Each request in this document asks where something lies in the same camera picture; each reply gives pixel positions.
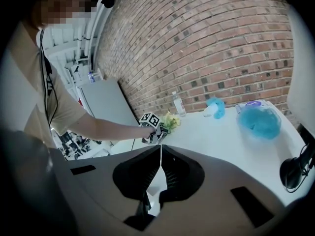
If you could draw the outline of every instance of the blue cloth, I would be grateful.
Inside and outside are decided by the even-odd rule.
[[[209,100],[206,101],[207,106],[209,107],[212,104],[216,104],[218,106],[218,110],[215,112],[215,114],[213,115],[213,117],[215,119],[220,119],[225,115],[225,104],[224,101],[213,97]]]
[[[271,140],[280,133],[281,119],[269,108],[245,107],[240,112],[239,123],[259,138]]]

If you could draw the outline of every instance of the brick wall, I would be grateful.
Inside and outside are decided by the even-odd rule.
[[[285,0],[120,0],[96,67],[115,77],[137,116],[267,99],[289,114],[293,42]]]

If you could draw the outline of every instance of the beige t-shirt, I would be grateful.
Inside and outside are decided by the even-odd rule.
[[[46,109],[49,120],[56,110],[51,126],[59,135],[65,133],[86,111],[67,92],[56,69],[52,65],[51,68],[49,75],[55,91],[49,83],[44,59],[43,73],[41,71],[39,48],[20,23],[1,61],[0,125],[13,131],[25,131],[42,140],[49,148],[55,148]]]

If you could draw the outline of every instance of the hand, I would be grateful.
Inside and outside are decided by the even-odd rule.
[[[153,127],[144,127],[143,130],[144,130],[143,138],[146,138],[146,139],[148,139],[151,134],[156,132],[156,130]]]

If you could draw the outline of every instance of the white table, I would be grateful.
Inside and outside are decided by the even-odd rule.
[[[314,179],[315,170],[310,171],[295,193],[288,193],[280,180],[281,163],[299,156],[304,142],[289,120],[270,102],[281,117],[281,133],[273,142],[252,146],[240,131],[234,107],[225,109],[225,116],[217,120],[204,117],[202,112],[187,114],[181,125],[168,135],[161,144],[189,149],[204,155],[228,161],[257,179],[273,191],[286,206],[307,194]],[[111,154],[131,150],[133,140],[120,141],[111,149]],[[146,147],[136,139],[133,149]]]

